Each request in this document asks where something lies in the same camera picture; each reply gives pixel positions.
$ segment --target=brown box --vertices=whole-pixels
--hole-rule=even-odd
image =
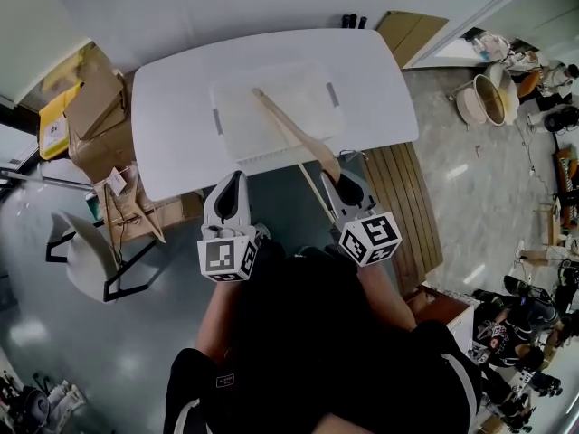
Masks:
[[[69,156],[93,183],[107,178],[113,167],[130,165],[136,160],[130,119],[91,140],[81,140],[69,128]]]
[[[116,114],[108,118],[109,127],[114,126],[123,106],[123,84],[108,69],[87,70],[83,77],[81,91],[65,108],[64,116],[69,128],[74,130],[80,139],[93,137],[95,129],[108,118],[115,109]]]
[[[447,22],[448,19],[437,16],[392,11],[386,14],[377,31],[402,69]]]
[[[126,242],[152,233],[148,223],[137,217],[131,202],[130,195],[135,184],[136,168],[137,166],[133,164],[119,170],[121,176],[127,182],[127,186],[119,196],[112,192],[106,181],[95,184],[95,190],[99,197],[100,213],[107,226],[112,227],[109,233],[111,233],[116,246],[120,244],[121,235],[122,242]],[[160,226],[161,230],[178,223],[203,217],[203,204],[199,194],[186,193],[176,198],[153,203],[147,198],[140,179],[138,180],[137,202],[148,219],[155,227],[159,228]]]

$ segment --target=chair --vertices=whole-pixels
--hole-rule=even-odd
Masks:
[[[66,212],[52,213],[52,231],[46,244],[47,262],[66,263],[66,273],[72,284],[99,302],[116,302],[125,296],[148,288],[148,284],[121,289],[120,277],[155,246],[151,241],[143,250],[118,269],[112,248],[97,230],[103,221],[94,224]],[[64,235],[68,229],[74,232]],[[53,256],[52,249],[70,241],[66,257]]]

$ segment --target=floor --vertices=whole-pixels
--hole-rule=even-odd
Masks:
[[[540,245],[541,223],[533,210],[546,199],[546,189],[529,176],[517,127],[467,131],[446,99],[446,92],[471,79],[471,71],[412,71],[404,77],[421,129],[415,147],[445,259],[428,279],[461,292],[498,290],[517,241]],[[524,126],[521,131],[532,140],[537,173],[552,189],[550,136],[531,137]],[[308,169],[312,175],[318,171],[315,165]],[[43,172],[83,178],[67,161],[49,163]],[[288,253],[330,242],[327,219],[297,168],[254,176],[249,187],[254,220],[265,222]],[[90,218],[83,193],[39,184],[22,186],[0,206],[0,266],[19,301],[1,315],[0,346],[23,380],[40,371],[84,391],[89,404],[70,432],[158,433],[170,365],[181,348],[193,344],[213,288],[199,275],[200,225],[168,231],[167,244],[123,278],[129,286],[156,277],[151,289],[107,306],[79,293],[63,265],[43,261],[50,213],[59,209]],[[138,248],[130,243],[126,257]],[[533,272],[534,281],[548,285],[555,273],[542,270]],[[517,275],[525,275],[520,267]]]

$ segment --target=black shirt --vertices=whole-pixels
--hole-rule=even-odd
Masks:
[[[478,368],[445,325],[385,330],[351,269],[330,260],[285,259],[247,282],[240,300],[223,366],[194,349],[177,356],[165,434],[173,434],[181,409],[195,399],[197,416],[214,434],[307,433],[327,413],[376,433],[437,426],[468,432],[463,385],[441,353],[462,363],[479,402]]]

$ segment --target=metal pole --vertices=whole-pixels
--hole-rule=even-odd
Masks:
[[[17,172],[11,172],[8,170],[3,170],[0,172],[2,176],[7,178],[15,178],[17,180],[25,180],[27,182],[36,182],[38,184],[49,184],[52,186],[60,186],[61,188],[68,188],[69,190],[80,190],[83,192],[94,191],[91,184],[80,184],[78,182],[69,182],[68,180],[61,180],[60,178],[42,177],[34,178],[28,175],[18,174]]]

